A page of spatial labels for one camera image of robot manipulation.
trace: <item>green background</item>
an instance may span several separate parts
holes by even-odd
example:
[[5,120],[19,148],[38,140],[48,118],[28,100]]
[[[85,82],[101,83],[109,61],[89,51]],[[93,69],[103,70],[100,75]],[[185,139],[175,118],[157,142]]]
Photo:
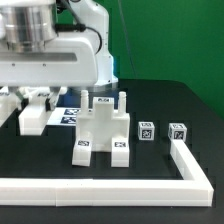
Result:
[[116,76],[183,82],[224,118],[223,0],[120,0],[135,72],[118,0],[96,2],[110,13]]

